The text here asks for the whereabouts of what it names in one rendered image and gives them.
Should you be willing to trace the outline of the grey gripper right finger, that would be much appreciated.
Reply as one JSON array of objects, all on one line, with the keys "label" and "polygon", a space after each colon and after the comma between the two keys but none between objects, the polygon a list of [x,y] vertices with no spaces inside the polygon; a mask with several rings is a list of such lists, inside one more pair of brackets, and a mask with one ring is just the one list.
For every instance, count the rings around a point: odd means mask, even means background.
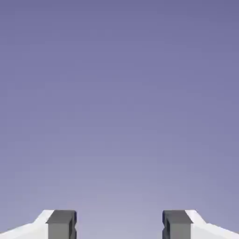
[{"label": "grey gripper right finger", "polygon": [[207,223],[196,210],[164,210],[162,239],[239,239],[239,233]]}]

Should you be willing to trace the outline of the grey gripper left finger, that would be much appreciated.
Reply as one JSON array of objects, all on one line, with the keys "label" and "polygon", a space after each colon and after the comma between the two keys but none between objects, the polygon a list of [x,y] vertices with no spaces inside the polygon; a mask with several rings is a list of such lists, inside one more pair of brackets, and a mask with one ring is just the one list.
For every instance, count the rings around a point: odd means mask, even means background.
[{"label": "grey gripper left finger", "polygon": [[43,210],[32,222],[0,233],[0,239],[77,239],[75,210]]}]

